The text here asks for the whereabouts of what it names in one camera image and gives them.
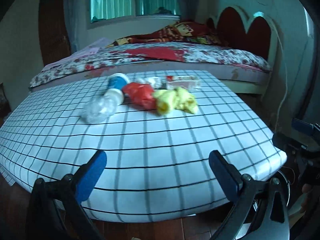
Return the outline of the person's hand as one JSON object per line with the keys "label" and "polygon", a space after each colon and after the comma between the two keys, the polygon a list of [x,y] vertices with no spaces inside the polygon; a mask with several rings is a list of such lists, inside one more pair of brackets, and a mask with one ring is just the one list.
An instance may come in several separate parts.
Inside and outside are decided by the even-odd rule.
{"label": "person's hand", "polygon": [[309,193],[312,191],[313,186],[309,184],[304,184],[302,187],[302,193],[304,195],[304,200],[302,201],[300,205],[300,213],[304,213],[308,207],[308,199],[309,199]]}

